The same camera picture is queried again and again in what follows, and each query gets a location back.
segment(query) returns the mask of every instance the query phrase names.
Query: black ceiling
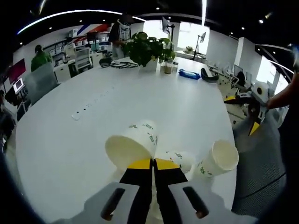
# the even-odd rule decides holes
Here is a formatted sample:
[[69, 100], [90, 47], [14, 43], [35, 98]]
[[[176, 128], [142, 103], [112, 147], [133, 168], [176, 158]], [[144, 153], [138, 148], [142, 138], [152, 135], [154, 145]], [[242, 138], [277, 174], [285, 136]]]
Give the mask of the black ceiling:
[[[16, 33], [31, 22], [47, 15], [77, 10], [77, 9], [102, 9], [116, 11], [120, 13], [128, 12], [132, 15], [148, 13], [180, 13], [195, 16], [202, 16], [201, 0], [46, 0], [40, 15], [39, 6], [42, 0], [27, 1], [8, 1], [2, 7], [4, 12], [1, 17], [3, 32], [7, 37], [5, 49], [1, 54], [11, 61], [12, 53], [20, 47], [19, 43], [24, 44], [57, 29], [80, 25], [79, 20], [84, 24], [115, 22], [118, 15], [106, 13], [75, 13], [58, 17], [53, 17], [36, 24], [19, 35]], [[245, 36], [256, 44], [273, 44], [287, 47], [289, 43], [299, 43], [298, 41], [298, 15], [299, 3], [296, 0], [207, 0], [206, 26], [218, 32], [233, 36]], [[173, 17], [174, 21], [190, 21], [201, 23], [199, 19]], [[266, 48], [274, 55], [279, 63], [288, 68], [292, 68], [291, 54], [278, 49]]]

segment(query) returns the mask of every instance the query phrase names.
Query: window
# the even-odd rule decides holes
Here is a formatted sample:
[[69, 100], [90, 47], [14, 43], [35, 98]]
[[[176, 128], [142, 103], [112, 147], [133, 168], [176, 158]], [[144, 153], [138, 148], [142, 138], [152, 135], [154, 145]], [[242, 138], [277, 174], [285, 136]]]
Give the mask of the window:
[[153, 36], [157, 39], [168, 38], [168, 34], [162, 31], [162, 20], [145, 21], [143, 31], [147, 33], [148, 36]]
[[263, 56], [256, 79], [260, 82], [266, 83], [267, 81], [269, 81], [273, 84], [275, 74], [275, 66], [271, 62], [269, 62], [267, 58]]
[[285, 77], [283, 75], [279, 75], [279, 80], [278, 80], [278, 83], [277, 83], [277, 87], [276, 87], [276, 90], [275, 90], [275, 95], [280, 93], [282, 90], [285, 89], [285, 87], [287, 87], [289, 83], [287, 82], [287, 80], [285, 79]]
[[200, 43], [199, 40], [198, 52], [205, 55], [209, 43], [210, 28], [199, 24], [181, 22], [178, 34], [178, 47], [185, 49], [187, 46], [191, 46], [195, 50], [198, 35], [202, 36], [204, 32], [206, 32], [206, 37], [203, 43]]

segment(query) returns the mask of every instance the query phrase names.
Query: person in green shirt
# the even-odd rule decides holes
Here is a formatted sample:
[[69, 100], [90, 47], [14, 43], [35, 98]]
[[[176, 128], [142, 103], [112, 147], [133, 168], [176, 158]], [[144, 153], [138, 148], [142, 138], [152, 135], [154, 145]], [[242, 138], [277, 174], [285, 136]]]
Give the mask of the person in green shirt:
[[31, 72], [35, 71], [48, 62], [52, 62], [51, 56], [43, 51], [41, 45], [36, 46], [35, 52], [36, 55], [31, 61]]

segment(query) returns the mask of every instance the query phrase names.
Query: plant pot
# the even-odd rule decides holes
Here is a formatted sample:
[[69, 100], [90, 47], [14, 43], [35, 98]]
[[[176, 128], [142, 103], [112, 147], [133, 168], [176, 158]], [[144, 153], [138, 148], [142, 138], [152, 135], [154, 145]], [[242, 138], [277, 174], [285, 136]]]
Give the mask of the plant pot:
[[139, 67], [139, 72], [153, 72], [156, 71], [158, 65], [158, 59], [155, 61], [150, 60], [145, 67], [142, 65]]

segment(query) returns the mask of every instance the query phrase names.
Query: round white table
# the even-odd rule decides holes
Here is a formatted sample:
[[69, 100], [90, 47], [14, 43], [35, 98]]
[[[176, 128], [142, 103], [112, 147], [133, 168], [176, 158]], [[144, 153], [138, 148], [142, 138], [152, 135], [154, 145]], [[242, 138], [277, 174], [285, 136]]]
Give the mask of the round white table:
[[[204, 67], [210, 74], [204, 64], [176, 60], [178, 69], [200, 72]], [[166, 75], [159, 66], [150, 73], [91, 69], [45, 95], [17, 125], [17, 165], [36, 213], [46, 222], [78, 214], [116, 170], [105, 152], [106, 139], [141, 119], [157, 124], [157, 151], [187, 151], [199, 161], [216, 140], [235, 144], [216, 84]], [[228, 209], [235, 183], [236, 170], [213, 179], [212, 191]]]

